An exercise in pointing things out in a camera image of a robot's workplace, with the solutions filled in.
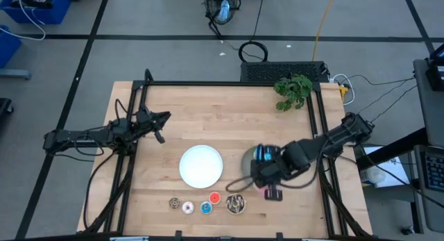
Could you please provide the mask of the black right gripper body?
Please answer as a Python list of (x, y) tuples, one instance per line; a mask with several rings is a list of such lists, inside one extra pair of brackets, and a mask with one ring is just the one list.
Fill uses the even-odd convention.
[(274, 190), (278, 183), (289, 173), (289, 168), (283, 162), (266, 161), (250, 162), (250, 176), (258, 188), (267, 187)]

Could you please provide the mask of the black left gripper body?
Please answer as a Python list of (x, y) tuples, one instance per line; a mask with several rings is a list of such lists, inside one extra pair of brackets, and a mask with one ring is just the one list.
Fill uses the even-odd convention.
[(161, 113), (154, 113), (147, 106), (140, 106), (136, 112), (136, 123), (138, 128), (146, 133), (157, 132), (162, 128), (161, 117)]

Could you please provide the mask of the large pink frosted donut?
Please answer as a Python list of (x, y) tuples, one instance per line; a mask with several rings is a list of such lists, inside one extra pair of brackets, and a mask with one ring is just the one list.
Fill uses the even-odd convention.
[(267, 189), (267, 188), (273, 188), (273, 186), (275, 186), (275, 185), (266, 185), (266, 186), (264, 186), (262, 188), (259, 188), (259, 187), (257, 187), (254, 184), (254, 187), (255, 187), (256, 191), (258, 191), (263, 196), (263, 198), (264, 198), (264, 190)]

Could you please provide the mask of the large chocolate sprinkled donut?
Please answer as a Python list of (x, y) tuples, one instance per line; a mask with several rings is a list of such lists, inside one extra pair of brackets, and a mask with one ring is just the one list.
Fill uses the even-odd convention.
[(245, 210), (246, 200), (241, 194), (230, 194), (225, 201), (225, 207), (229, 213), (239, 215)]

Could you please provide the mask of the grey round plate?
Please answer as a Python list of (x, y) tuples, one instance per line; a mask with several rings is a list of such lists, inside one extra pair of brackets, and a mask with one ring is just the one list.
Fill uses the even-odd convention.
[(258, 188), (270, 184), (269, 179), (260, 173), (260, 169), (265, 167), (265, 165), (270, 165), (279, 151), (280, 148), (275, 145), (259, 144), (249, 148), (243, 155), (241, 161), (243, 176), (251, 176), (252, 181)]

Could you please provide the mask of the white round plate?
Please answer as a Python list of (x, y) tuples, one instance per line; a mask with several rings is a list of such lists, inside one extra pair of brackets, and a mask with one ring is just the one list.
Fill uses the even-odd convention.
[(223, 173), (220, 153), (208, 145), (196, 145), (183, 153), (179, 172), (181, 179), (190, 187), (204, 189), (213, 186)]

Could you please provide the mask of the green potted plant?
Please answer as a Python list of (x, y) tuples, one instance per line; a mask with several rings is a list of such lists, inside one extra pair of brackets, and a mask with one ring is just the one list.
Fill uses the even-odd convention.
[(274, 91), (284, 98), (283, 101), (276, 103), (276, 109), (281, 111), (301, 109), (312, 88), (313, 83), (304, 75), (291, 74), (287, 78), (281, 78), (273, 87)]

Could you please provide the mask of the black keyboard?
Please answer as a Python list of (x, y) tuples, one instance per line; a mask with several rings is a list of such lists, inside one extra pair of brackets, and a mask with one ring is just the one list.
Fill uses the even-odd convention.
[(241, 64), (241, 81), (274, 83), (290, 74), (306, 76), (311, 82), (326, 83), (330, 72), (323, 61), (308, 62), (257, 62)]
[(427, 187), (444, 192), (444, 157), (426, 153), (424, 166)]

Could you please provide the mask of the black floor fan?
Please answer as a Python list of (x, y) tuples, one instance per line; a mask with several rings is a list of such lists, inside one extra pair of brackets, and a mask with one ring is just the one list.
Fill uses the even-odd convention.
[(224, 25), (231, 21), (240, 9), (241, 0), (204, 0), (205, 16), (215, 24)]

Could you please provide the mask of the blue plastic bin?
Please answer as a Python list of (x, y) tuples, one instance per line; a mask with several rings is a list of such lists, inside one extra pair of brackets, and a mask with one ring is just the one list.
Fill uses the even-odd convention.
[(70, 0), (0, 0), (0, 10), (18, 24), (30, 24), (31, 20), (43, 24), (61, 24)]
[(9, 33), (9, 28), (0, 25), (0, 68), (4, 68), (15, 52), (20, 48), (22, 42), (19, 38)]

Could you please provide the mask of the grey side desk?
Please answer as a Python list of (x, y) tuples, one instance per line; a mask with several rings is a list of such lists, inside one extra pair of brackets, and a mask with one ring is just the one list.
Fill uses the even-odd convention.
[(426, 143), (415, 148), (425, 222), (429, 230), (444, 233), (444, 192), (427, 187), (424, 166), (426, 153), (444, 157), (444, 91), (434, 91), (428, 81), (429, 60), (415, 60), (413, 68), (425, 125)]

